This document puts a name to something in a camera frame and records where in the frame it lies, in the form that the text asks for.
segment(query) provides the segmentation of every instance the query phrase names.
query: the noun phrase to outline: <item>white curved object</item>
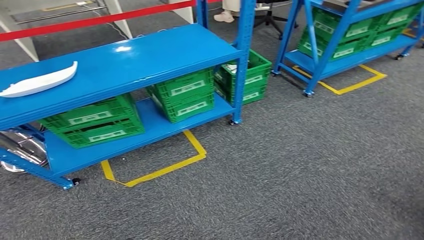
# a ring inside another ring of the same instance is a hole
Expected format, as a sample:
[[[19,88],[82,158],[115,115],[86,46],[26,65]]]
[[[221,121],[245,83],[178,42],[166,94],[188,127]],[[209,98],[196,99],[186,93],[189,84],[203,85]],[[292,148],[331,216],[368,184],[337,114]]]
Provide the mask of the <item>white curved object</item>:
[[[70,80],[77,72],[78,62],[65,69],[36,76],[11,84],[8,89],[0,92],[0,97],[17,98],[51,89]]]

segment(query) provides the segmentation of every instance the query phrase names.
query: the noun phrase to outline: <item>crate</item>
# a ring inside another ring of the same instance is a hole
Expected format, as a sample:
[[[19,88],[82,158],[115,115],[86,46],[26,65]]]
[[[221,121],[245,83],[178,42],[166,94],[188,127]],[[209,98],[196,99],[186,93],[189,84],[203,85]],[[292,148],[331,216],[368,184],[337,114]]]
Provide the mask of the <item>crate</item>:
[[[409,25],[418,15],[423,6],[424,2],[384,14],[378,22],[377,30],[380,32],[395,27]]]
[[[339,45],[336,47],[334,53],[331,55],[329,61],[338,60],[347,56],[350,56],[352,54],[358,53],[363,49],[363,43],[364,40],[353,40],[350,42],[343,42],[339,43]],[[318,57],[321,57],[326,50],[328,45],[328,42],[321,39],[316,38],[316,52],[318,54]],[[304,32],[302,35],[302,38],[300,39],[299,45],[297,46],[297,49],[310,57],[312,57],[312,45],[309,40],[309,35],[307,32]]]
[[[336,14],[317,7],[313,8],[312,15],[315,36],[329,42],[342,18]],[[344,33],[340,43],[350,42],[352,40],[369,36],[373,33],[376,28],[375,23],[378,23],[379,20],[380,18],[374,17],[351,24]]]
[[[214,91],[213,68],[203,69],[148,87],[156,97],[167,103],[175,103],[192,96]]]
[[[264,98],[267,85],[258,86],[245,90],[243,93],[243,105],[259,101]],[[234,93],[227,92],[219,83],[215,83],[215,92],[230,104],[234,103]]]
[[[231,61],[226,64],[236,64],[236,62]],[[233,91],[236,88],[236,71],[231,71],[226,67],[226,64],[222,65],[214,74],[215,81],[219,82],[225,89]],[[271,62],[250,50],[244,87],[266,85],[270,72]]]
[[[147,89],[153,102],[165,114],[171,123],[183,121],[196,114],[207,112],[214,108],[214,93],[204,93],[201,95],[192,96],[183,101],[165,103],[159,100],[157,92],[152,89]]]
[[[395,27],[392,29],[376,32],[369,39],[367,39],[363,46],[363,49],[365,50],[378,47],[383,44],[388,44],[394,41],[404,29],[404,27]]]
[[[140,119],[125,118],[99,125],[55,134],[74,148],[84,148],[129,136],[142,134],[145,129]]]
[[[126,93],[49,116],[38,122],[52,132],[60,133],[131,118],[136,115],[134,100],[129,93]]]

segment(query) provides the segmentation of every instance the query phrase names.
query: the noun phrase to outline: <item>gray carpet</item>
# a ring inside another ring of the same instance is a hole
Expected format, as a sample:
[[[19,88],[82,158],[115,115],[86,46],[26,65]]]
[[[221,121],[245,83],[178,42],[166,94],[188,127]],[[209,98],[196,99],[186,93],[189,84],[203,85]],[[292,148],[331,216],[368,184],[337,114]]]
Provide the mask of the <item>gray carpet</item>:
[[[155,0],[121,2],[128,10]],[[287,8],[276,12],[287,16]],[[167,12],[129,23],[146,34],[183,21]],[[236,34],[235,23],[210,23],[228,41]],[[252,48],[274,60],[277,36],[261,26]],[[120,39],[100,25],[34,42],[45,59]],[[296,44],[295,37],[290,47]],[[13,42],[0,43],[0,55],[2,69],[29,62]],[[318,86],[305,98],[282,77],[271,78],[266,98],[244,108],[243,124],[222,118],[192,130],[207,158],[133,188],[106,180],[99,165],[73,173],[83,181],[68,191],[2,172],[0,239],[422,240],[423,59],[416,48],[402,61],[368,63],[388,77],[344,95]],[[355,69],[326,81],[342,88],[362,75]],[[180,134],[110,164],[127,181],[194,154]]]

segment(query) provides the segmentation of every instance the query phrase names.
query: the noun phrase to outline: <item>yellow tape marking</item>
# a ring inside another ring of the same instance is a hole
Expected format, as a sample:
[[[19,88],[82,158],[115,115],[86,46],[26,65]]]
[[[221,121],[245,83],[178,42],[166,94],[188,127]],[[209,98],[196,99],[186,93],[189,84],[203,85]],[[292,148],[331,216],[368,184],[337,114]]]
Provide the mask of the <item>yellow tape marking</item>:
[[[403,30],[403,34],[404,35],[406,35],[406,36],[408,36],[408,37],[411,37],[411,38],[416,38],[417,36],[415,35],[415,34],[412,34],[411,33],[411,31],[412,31],[412,29],[411,28],[407,28],[407,29],[405,29],[405,30]]]
[[[183,133],[187,137],[188,141],[190,141],[191,145],[193,145],[194,149],[196,149],[196,151],[198,153],[196,156],[190,157],[189,159],[180,161],[180,162],[175,163],[173,165],[167,166],[167,167],[162,168],[160,170],[157,170],[157,171],[154,171],[154,172],[149,173],[147,175],[141,176],[141,177],[136,178],[134,180],[131,180],[129,182],[121,182],[121,181],[116,180],[114,173],[112,171],[111,165],[109,164],[109,161],[104,160],[100,163],[101,168],[103,169],[103,172],[104,172],[104,177],[108,180],[117,182],[117,183],[125,185],[127,187],[134,187],[135,185],[137,185],[139,183],[155,179],[157,177],[168,174],[172,171],[183,168],[187,165],[190,165],[192,163],[195,163],[199,160],[206,158],[206,150],[203,148],[203,146],[200,144],[200,142],[196,139],[196,137],[192,134],[192,132],[189,131],[189,130],[185,130],[185,131],[183,131]]]
[[[383,73],[381,73],[381,72],[379,72],[379,71],[377,71],[377,70],[375,70],[375,69],[372,69],[372,68],[370,68],[370,67],[368,67],[368,66],[365,66],[365,65],[362,65],[362,64],[361,64],[361,65],[359,65],[359,67],[361,67],[361,68],[363,68],[363,69],[367,70],[368,72],[370,72],[370,73],[372,73],[372,74],[375,74],[375,76],[370,77],[370,78],[368,78],[368,79],[366,79],[366,80],[364,80],[364,81],[361,81],[361,82],[359,82],[359,83],[353,84],[353,85],[351,85],[351,86],[348,86],[348,87],[345,87],[345,88],[339,89],[339,90],[337,90],[337,89],[335,89],[334,87],[332,87],[332,86],[330,86],[330,85],[326,84],[325,82],[318,81],[318,83],[319,83],[320,85],[322,85],[324,88],[326,88],[326,89],[328,89],[328,90],[332,91],[333,93],[335,93],[335,94],[337,94],[337,95],[342,95],[342,94],[345,94],[345,93],[347,93],[347,92],[350,92],[350,91],[353,91],[353,90],[356,90],[356,89],[362,88],[362,87],[364,87],[364,86],[366,86],[366,85],[368,85],[368,84],[372,84],[372,83],[374,83],[374,82],[376,82],[376,81],[378,81],[378,80],[381,80],[381,79],[383,79],[383,78],[387,77],[387,75],[386,75],[386,74],[383,74]],[[293,66],[293,69],[294,69],[294,70],[296,70],[296,71],[298,71],[299,73],[301,73],[301,74],[305,75],[306,77],[308,77],[308,78],[310,78],[310,79],[312,78],[312,76],[311,76],[309,73],[307,73],[307,72],[303,71],[302,69],[300,69],[298,65]]]

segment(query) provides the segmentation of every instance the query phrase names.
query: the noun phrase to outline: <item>office chair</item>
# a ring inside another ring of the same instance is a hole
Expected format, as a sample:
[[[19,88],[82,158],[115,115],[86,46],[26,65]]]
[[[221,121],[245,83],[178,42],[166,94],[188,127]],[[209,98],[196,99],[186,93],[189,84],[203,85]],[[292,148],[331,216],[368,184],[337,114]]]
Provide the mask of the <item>office chair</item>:
[[[265,23],[265,25],[272,25],[278,32],[279,32],[279,39],[283,39],[283,30],[276,24],[276,21],[280,22],[287,22],[287,18],[279,17],[279,16],[273,16],[273,5],[274,3],[278,2],[288,2],[289,0],[257,0],[256,2],[258,4],[269,4],[269,9],[266,11],[265,15],[255,16],[255,19],[260,19],[257,21],[253,28],[256,28],[257,26]],[[294,23],[294,28],[299,27],[297,23]]]

